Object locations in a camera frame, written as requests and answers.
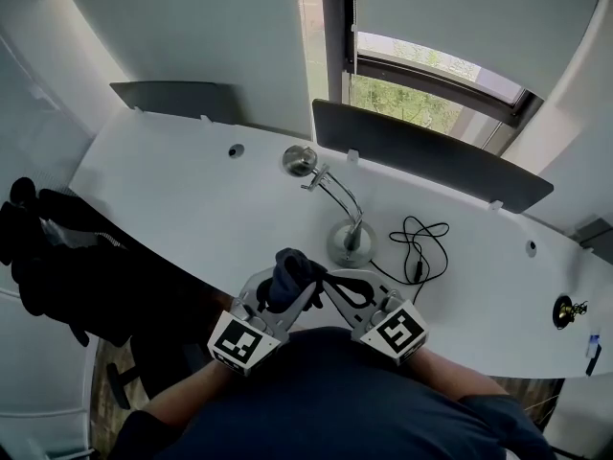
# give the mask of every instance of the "white desk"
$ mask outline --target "white desk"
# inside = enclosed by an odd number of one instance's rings
[[[137,241],[207,283],[238,295],[287,246],[333,268],[326,235],[343,217],[324,193],[300,189],[280,158],[298,140],[244,126],[122,111],[98,135],[71,188]],[[241,143],[245,153],[231,159]],[[379,239],[376,261],[400,275],[404,247],[387,240],[407,215],[447,221],[449,269],[423,288],[417,308],[429,347],[483,373],[523,378],[584,376],[587,315],[563,331],[552,322],[562,293],[575,303],[613,282],[613,266],[521,216],[376,164],[350,165],[315,146],[362,201]],[[537,255],[525,246],[535,241]],[[436,270],[442,256],[428,258]],[[401,287],[409,296],[415,288]],[[330,301],[303,313],[304,327],[347,327]],[[613,336],[602,330],[594,374],[613,371]]]

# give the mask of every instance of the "window frame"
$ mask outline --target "window frame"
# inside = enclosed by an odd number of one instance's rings
[[[350,94],[345,88],[349,87],[353,74],[426,92],[499,121],[499,127],[481,147],[499,156],[543,104],[542,99],[526,89],[515,103],[507,103],[482,90],[478,84],[468,85],[465,80],[456,80],[449,74],[408,64],[406,60],[388,59],[375,52],[360,53],[354,25],[354,1],[323,0],[331,100],[341,102],[342,98],[343,104],[349,104]]]

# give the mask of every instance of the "dark blue shirt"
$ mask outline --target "dark blue shirt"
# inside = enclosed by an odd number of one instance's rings
[[[252,377],[180,434],[146,412],[110,458],[555,459],[509,396],[453,402],[401,375],[340,329],[293,333]]]

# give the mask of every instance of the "desk lamp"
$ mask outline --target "desk lamp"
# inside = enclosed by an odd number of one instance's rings
[[[366,265],[375,255],[376,237],[373,228],[363,221],[364,212],[353,193],[329,171],[329,165],[317,167],[317,153],[310,147],[294,145],[287,149],[282,159],[284,170],[293,177],[314,177],[309,185],[301,186],[310,192],[318,186],[334,199],[347,213],[349,219],[336,223],[328,234],[328,254],[342,267],[358,268]],[[352,201],[354,214],[347,204],[335,195],[330,184],[335,183]]]

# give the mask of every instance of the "floor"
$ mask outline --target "floor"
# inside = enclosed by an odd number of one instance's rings
[[[101,453],[101,458],[106,458],[125,418],[130,413],[116,405],[106,379],[106,365],[114,362],[119,371],[123,372],[131,368],[134,361],[129,344],[116,348],[103,340],[100,343],[94,371],[90,426],[92,446]],[[554,410],[556,395],[559,393],[563,380],[494,379],[528,409],[527,413],[537,425],[544,428]],[[142,408],[147,403],[145,390],[138,379],[130,383],[125,390],[133,409]]]

